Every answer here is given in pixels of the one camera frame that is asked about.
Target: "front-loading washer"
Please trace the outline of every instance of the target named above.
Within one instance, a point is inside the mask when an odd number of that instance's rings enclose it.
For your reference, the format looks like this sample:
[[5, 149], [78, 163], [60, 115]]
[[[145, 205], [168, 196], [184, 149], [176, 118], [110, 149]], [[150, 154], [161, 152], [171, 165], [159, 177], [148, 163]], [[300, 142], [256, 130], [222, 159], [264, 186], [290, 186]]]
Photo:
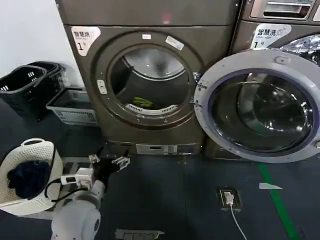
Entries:
[[238, 0], [58, 0], [111, 151], [194, 155], [201, 73], [228, 54]]
[[320, 0], [246, 0], [231, 56], [198, 83], [214, 159], [288, 163], [320, 153]]

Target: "cable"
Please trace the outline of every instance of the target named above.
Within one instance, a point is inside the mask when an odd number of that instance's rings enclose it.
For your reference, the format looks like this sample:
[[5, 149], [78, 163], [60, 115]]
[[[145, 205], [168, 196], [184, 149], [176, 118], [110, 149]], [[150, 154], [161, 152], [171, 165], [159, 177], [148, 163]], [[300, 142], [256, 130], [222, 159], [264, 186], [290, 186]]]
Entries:
[[244, 240], [247, 240], [246, 235], [244, 234], [244, 232], [242, 231], [241, 227], [239, 226], [239, 224], [238, 224], [238, 222], [237, 222], [236, 216], [235, 216], [235, 214], [234, 214], [234, 209], [232, 208], [232, 204], [230, 204], [230, 210], [231, 210], [231, 214], [232, 214], [233, 220], [234, 220], [234, 222], [235, 222], [235, 225], [238, 227], [240, 233], [241, 233], [242, 236], [243, 236], [243, 239], [244, 239]]
[[[48, 185], [45, 187], [44, 189], [44, 196], [48, 199], [48, 188], [52, 185], [52, 184], [61, 184], [61, 178], [57, 178], [51, 182], [48, 183]], [[66, 199], [67, 197], [69, 197], [70, 195], [76, 193], [76, 192], [79, 192], [79, 191], [87, 191], [88, 189], [87, 188], [78, 188], [78, 189], [75, 189], [71, 192], [68, 192], [66, 195], [56, 199], [56, 200], [51, 200], [52, 203], [58, 203], [64, 199]]]
[[53, 203], [58, 203], [58, 202], [60, 202], [61, 200], [66, 199], [67, 197], [69, 197], [70, 195], [72, 195], [72, 194], [74, 194], [74, 193], [76, 193], [76, 192], [79, 192], [79, 191], [87, 191], [87, 190], [88, 190], [88, 189], [87, 189], [87, 188], [84, 188], [84, 187], [83, 187], [83, 188], [78, 188], [78, 189], [73, 190], [73, 191], [67, 193], [66, 195], [64, 195], [64, 196], [56, 199], [56, 200], [51, 200], [51, 202], [53, 202]]
[[47, 184], [47, 186], [45, 187], [45, 189], [44, 189], [44, 196], [48, 199], [49, 197], [48, 197], [48, 188], [52, 185], [52, 184], [61, 184], [61, 179], [60, 178], [57, 178], [57, 179], [55, 179], [55, 180], [53, 180], [53, 181], [51, 181], [51, 182], [49, 182], [48, 184]]
[[232, 208], [232, 205], [234, 204], [235, 196], [234, 196], [233, 194], [231, 194], [230, 191], [225, 191], [225, 192], [224, 192], [224, 197], [225, 197], [225, 203], [230, 206], [231, 214], [232, 214], [233, 220], [234, 220], [234, 222], [235, 222], [235, 225], [238, 227], [240, 233], [241, 233], [242, 236], [243, 236], [243, 239], [244, 239], [244, 240], [247, 240], [246, 235], [244, 234], [244, 232], [242, 231], [241, 227], [239, 226], [239, 224], [238, 224], [238, 222], [237, 222], [236, 216], [235, 216], [235, 214], [234, 214], [234, 209]]

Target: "black laundry basket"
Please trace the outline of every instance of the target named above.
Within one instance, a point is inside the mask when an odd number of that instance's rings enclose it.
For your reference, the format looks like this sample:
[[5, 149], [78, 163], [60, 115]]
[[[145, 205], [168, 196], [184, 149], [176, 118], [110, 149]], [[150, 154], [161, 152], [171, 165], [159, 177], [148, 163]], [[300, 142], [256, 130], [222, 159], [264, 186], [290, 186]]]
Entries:
[[48, 112], [46, 104], [63, 87], [63, 73], [52, 62], [20, 66], [0, 78], [0, 98], [21, 117], [40, 121]]

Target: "white laundry basket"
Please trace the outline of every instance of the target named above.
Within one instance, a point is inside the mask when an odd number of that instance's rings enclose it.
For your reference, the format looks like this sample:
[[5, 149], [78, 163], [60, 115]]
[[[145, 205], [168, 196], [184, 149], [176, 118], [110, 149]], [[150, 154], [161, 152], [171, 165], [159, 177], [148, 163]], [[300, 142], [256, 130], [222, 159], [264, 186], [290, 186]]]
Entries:
[[60, 184], [53, 184], [48, 189], [48, 198], [43, 191], [36, 197], [28, 200], [16, 195], [15, 189], [10, 189], [7, 174], [11, 169], [26, 161], [44, 160], [51, 166], [49, 182], [61, 177], [63, 163], [58, 151], [50, 141], [41, 138], [31, 138], [12, 150], [0, 165], [0, 209], [16, 216], [24, 216], [45, 211], [55, 205], [51, 199], [57, 199]]

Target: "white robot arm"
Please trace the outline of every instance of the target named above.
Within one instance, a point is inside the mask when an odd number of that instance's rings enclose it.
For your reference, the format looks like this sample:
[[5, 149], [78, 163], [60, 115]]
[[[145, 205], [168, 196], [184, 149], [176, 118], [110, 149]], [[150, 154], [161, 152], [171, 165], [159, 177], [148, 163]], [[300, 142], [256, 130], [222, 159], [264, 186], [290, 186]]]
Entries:
[[111, 162], [100, 161], [96, 155], [89, 158], [93, 162], [93, 186], [86, 184], [91, 189], [79, 191], [73, 201], [67, 203], [53, 216], [51, 229], [56, 240], [93, 240], [95, 238], [101, 222], [99, 208], [108, 187], [109, 176], [130, 164], [128, 156]]

